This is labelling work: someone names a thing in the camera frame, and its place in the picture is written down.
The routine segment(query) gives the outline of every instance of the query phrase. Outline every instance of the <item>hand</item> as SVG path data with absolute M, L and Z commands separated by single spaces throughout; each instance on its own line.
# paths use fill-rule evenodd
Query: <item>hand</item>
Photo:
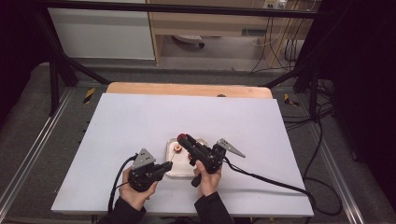
M 128 182 L 129 172 L 131 172 L 131 167 L 122 172 L 122 183 Z M 120 187 L 120 197 L 131 205 L 137 211 L 140 211 L 149 196 L 155 193 L 158 181 L 152 183 L 148 190 L 144 192 L 138 192 L 131 188 L 129 184 L 122 185 Z
M 201 184 L 198 186 L 198 198 L 201 198 L 203 195 L 209 196 L 218 191 L 221 179 L 221 166 L 214 174 L 210 175 L 200 161 L 196 161 L 195 164 L 197 166 L 197 168 L 194 169 L 195 176 L 198 176 L 198 174 L 202 176 Z

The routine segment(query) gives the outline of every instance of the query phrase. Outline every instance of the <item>yellow and black tape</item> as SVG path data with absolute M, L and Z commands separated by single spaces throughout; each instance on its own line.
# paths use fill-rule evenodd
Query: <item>yellow and black tape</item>
M 94 92 L 95 92 L 95 88 L 90 88 L 87 91 L 87 94 L 85 95 L 84 102 L 82 102 L 82 103 L 85 105 L 88 104 L 90 102 Z
M 289 99 L 289 96 L 287 93 L 285 93 L 285 104 L 286 105 L 294 105 L 294 106 L 300 106 L 298 102 L 293 102 Z

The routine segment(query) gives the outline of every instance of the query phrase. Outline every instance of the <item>white tray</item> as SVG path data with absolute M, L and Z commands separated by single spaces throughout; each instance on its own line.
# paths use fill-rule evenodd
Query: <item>white tray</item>
M 207 145 L 207 142 L 203 139 L 197 139 L 201 144 Z M 174 146 L 177 145 L 177 139 L 172 138 L 166 144 L 166 160 L 172 160 L 172 170 L 166 174 L 172 177 L 194 177 L 195 166 L 190 165 L 189 152 L 187 149 L 182 148 L 181 152 L 175 153 Z

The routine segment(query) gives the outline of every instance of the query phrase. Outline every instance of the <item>person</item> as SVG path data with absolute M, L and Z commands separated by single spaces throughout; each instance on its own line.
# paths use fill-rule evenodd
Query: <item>person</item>
M 128 181 L 128 174 L 131 168 L 122 173 L 122 183 Z M 201 184 L 198 186 L 198 201 L 194 204 L 198 217 L 202 224 L 232 224 L 233 219 L 227 211 L 224 203 L 218 194 L 218 186 L 221 179 L 221 167 L 214 174 L 210 175 L 204 165 L 196 162 L 194 174 L 201 174 Z M 130 185 L 120 187 L 120 197 L 111 214 L 99 220 L 99 224 L 137 224 L 146 214 L 143 206 L 145 201 L 155 193 L 158 182 L 154 182 L 145 192 L 137 192 Z

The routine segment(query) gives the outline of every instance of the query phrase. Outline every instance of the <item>power outlet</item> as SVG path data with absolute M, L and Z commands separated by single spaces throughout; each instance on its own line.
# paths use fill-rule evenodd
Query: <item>power outlet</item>
M 288 3 L 287 0 L 265 0 L 264 6 L 262 6 L 262 8 L 285 9 L 287 3 Z

